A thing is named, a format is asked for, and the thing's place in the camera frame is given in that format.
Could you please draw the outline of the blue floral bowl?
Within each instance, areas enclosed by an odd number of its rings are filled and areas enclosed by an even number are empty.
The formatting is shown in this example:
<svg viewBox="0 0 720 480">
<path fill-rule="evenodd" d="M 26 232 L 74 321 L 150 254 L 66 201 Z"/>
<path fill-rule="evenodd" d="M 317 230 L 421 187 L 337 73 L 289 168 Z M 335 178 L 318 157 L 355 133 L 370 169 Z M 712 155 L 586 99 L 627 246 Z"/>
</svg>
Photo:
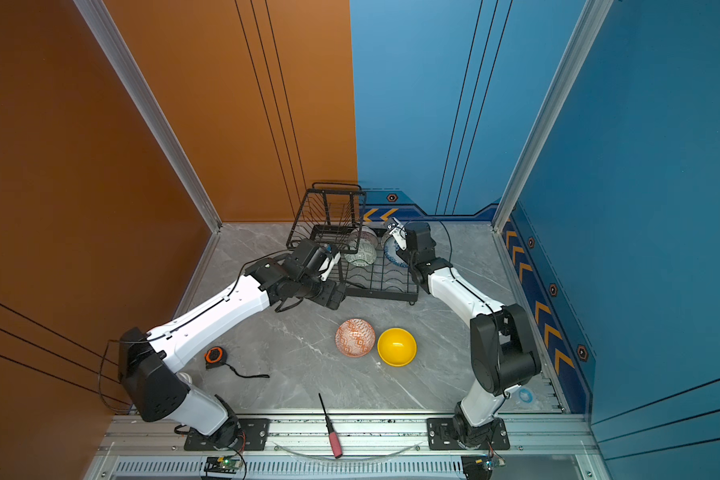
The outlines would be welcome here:
<svg viewBox="0 0 720 480">
<path fill-rule="evenodd" d="M 393 265 L 407 269 L 408 264 L 398 254 L 399 245 L 392 235 L 385 235 L 383 239 L 385 258 Z"/>
</svg>

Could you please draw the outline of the orange patterned bowl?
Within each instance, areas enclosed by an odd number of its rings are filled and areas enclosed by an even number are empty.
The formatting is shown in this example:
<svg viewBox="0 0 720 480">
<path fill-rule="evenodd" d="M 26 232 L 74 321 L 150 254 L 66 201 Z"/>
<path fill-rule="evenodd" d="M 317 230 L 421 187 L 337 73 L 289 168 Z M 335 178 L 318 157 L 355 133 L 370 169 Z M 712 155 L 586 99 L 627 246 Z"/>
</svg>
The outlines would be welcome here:
<svg viewBox="0 0 720 480">
<path fill-rule="evenodd" d="M 376 344 L 376 333 L 366 320 L 353 318 L 343 322 L 335 334 L 338 351 L 350 358 L 360 358 L 371 352 Z"/>
</svg>

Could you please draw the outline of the pink striped bowl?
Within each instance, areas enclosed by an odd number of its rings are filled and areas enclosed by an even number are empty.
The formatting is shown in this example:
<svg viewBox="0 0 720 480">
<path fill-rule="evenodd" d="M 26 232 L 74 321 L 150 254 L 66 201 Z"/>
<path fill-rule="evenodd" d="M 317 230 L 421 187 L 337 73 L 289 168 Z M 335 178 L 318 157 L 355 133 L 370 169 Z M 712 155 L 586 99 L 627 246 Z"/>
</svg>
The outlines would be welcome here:
<svg viewBox="0 0 720 480">
<path fill-rule="evenodd" d="M 365 225 L 363 225 L 363 226 L 360 228 L 360 234 L 361 234 L 362 236 L 367 236 L 367 237 L 370 237 L 370 238 L 375 238 L 375 239 L 378 238 L 377 233 L 376 233 L 372 228 L 370 228 L 370 227 L 368 227 L 368 226 L 365 226 Z"/>
</svg>

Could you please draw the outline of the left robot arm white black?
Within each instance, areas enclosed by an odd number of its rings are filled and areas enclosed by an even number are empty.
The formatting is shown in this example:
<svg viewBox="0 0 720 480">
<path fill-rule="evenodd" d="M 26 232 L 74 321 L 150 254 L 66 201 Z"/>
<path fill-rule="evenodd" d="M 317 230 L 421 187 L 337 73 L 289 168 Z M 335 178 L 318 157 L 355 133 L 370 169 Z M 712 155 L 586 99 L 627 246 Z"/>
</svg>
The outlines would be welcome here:
<svg viewBox="0 0 720 480">
<path fill-rule="evenodd" d="M 295 267 L 294 255 L 262 258 L 186 314 L 147 333 L 134 327 L 115 341 L 118 381 L 144 421 L 173 420 L 215 449 L 238 446 L 241 426 L 233 409 L 219 396 L 182 380 L 178 372 L 219 337 L 273 305 L 295 298 L 338 309 L 346 284 L 329 279 L 319 267 Z"/>
</svg>

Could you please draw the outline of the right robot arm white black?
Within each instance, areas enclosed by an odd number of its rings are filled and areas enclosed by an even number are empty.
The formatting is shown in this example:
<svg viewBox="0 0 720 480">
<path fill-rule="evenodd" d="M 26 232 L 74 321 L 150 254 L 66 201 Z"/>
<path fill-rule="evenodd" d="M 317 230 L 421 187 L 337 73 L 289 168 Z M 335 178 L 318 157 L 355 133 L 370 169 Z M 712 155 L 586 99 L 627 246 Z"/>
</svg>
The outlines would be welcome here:
<svg viewBox="0 0 720 480">
<path fill-rule="evenodd" d="M 469 327 L 474 382 L 455 407 L 454 440 L 466 449 L 508 449 L 498 412 L 542 369 L 526 310 L 518 304 L 504 305 L 465 280 L 449 260 L 437 254 L 427 223 L 403 226 L 396 242 L 397 253 L 418 286 Z"/>
</svg>

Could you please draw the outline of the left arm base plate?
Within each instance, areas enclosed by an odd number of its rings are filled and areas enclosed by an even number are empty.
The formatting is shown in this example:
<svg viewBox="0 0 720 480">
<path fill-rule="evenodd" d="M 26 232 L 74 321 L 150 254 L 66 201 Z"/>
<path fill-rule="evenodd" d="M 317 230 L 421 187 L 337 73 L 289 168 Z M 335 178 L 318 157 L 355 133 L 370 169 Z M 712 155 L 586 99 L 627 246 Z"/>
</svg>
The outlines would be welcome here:
<svg viewBox="0 0 720 480">
<path fill-rule="evenodd" d="M 240 418 L 224 424 L 226 430 L 210 436 L 191 429 L 184 443 L 185 451 L 264 451 L 269 436 L 270 420 L 265 417 Z"/>
</svg>

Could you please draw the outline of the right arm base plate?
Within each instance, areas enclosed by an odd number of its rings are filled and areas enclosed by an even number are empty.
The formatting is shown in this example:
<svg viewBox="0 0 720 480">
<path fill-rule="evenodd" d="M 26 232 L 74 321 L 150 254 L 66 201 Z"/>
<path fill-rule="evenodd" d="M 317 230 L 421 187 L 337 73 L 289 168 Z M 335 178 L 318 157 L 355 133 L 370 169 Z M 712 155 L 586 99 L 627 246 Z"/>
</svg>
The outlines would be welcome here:
<svg viewBox="0 0 720 480">
<path fill-rule="evenodd" d="M 494 450 L 511 448 L 509 433 L 502 418 L 478 427 L 460 416 L 429 418 L 426 421 L 431 450 Z"/>
</svg>

